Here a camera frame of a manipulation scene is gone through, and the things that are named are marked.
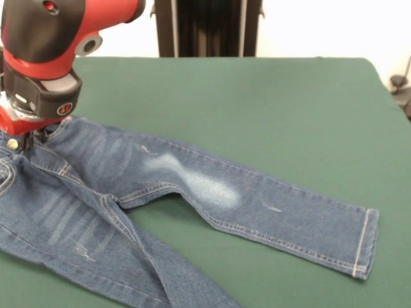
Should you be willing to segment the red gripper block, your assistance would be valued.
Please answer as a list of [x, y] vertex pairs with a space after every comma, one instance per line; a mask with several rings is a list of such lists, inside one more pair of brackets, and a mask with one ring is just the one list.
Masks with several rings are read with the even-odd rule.
[[33, 144], [33, 134], [29, 132], [37, 130], [38, 140], [45, 143], [48, 139], [48, 128], [45, 126], [67, 117], [71, 113], [71, 104], [63, 104], [57, 111], [56, 118], [45, 118], [30, 108], [26, 110], [13, 105], [1, 105], [1, 129], [10, 135], [23, 135], [21, 151], [29, 151]]

